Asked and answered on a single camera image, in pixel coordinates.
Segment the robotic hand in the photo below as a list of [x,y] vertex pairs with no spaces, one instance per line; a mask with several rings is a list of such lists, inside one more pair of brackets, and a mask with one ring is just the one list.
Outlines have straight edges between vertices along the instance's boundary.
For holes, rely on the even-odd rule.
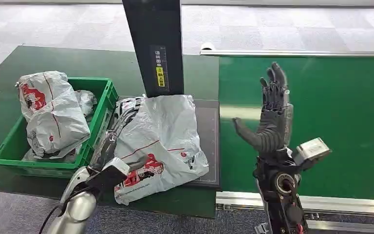
[[308,228],[297,193],[299,172],[311,168],[331,150],[320,138],[316,138],[298,146],[298,154],[292,155],[287,148],[293,120],[287,77],[275,62],[267,69],[267,75],[269,82],[260,79],[263,107],[257,131],[252,132],[239,118],[233,119],[237,134],[259,152],[253,176],[264,201],[268,227],[260,225],[257,231],[305,234]]

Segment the red logo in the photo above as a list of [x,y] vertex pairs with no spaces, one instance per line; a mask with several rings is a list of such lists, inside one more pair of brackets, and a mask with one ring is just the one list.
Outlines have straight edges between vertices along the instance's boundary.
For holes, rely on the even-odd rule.
[[28,109],[37,111],[46,105],[45,95],[37,89],[30,89],[27,84],[24,84],[21,90]]
[[123,187],[134,186],[146,178],[153,177],[157,174],[161,174],[164,170],[164,164],[155,159],[154,154],[148,154],[148,160],[144,167],[132,171],[127,175],[127,179],[119,186],[115,188],[116,191]]

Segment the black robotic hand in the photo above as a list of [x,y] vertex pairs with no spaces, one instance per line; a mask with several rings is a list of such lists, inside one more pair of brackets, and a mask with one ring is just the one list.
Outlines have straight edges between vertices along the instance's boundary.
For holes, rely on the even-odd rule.
[[289,103],[287,77],[280,66],[273,62],[267,69],[269,83],[260,78],[263,107],[260,124],[254,133],[240,118],[233,118],[237,134],[259,152],[260,157],[269,157],[275,151],[285,151],[290,141],[293,105]]

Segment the green table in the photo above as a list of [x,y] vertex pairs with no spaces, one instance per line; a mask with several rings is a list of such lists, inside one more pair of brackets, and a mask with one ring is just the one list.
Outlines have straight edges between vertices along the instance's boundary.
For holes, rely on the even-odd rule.
[[[374,56],[262,54],[247,57],[184,56],[185,89],[196,99],[220,101],[223,191],[256,192],[256,152],[234,132],[232,117],[259,123],[259,77],[277,61],[289,77],[295,119],[291,147],[321,137],[333,153],[303,173],[300,193],[374,199]],[[18,47],[0,65],[0,144],[20,116],[13,88],[25,74],[59,70],[74,77],[108,77],[120,95],[144,88],[135,54]],[[15,175],[0,167],[0,191],[58,199],[67,180]],[[216,192],[180,186],[131,203],[140,210],[213,217]],[[112,194],[103,203],[115,205]]]
[[[15,82],[20,76],[58,70],[72,77],[111,78],[122,96],[144,93],[135,53],[17,47],[0,65],[0,144],[21,115]],[[196,99],[218,99],[218,58],[184,56],[185,91]],[[65,179],[20,176],[0,166],[0,191],[59,199]],[[130,207],[178,215],[214,217],[214,189],[180,186],[132,202]],[[101,203],[116,205],[106,193]]]

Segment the yellow sticker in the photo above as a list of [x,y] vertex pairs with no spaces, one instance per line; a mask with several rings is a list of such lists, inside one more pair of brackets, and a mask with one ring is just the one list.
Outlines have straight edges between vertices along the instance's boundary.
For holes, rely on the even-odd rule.
[[156,67],[155,70],[157,71],[157,81],[158,86],[165,87],[166,84],[164,83],[164,71],[162,67]]

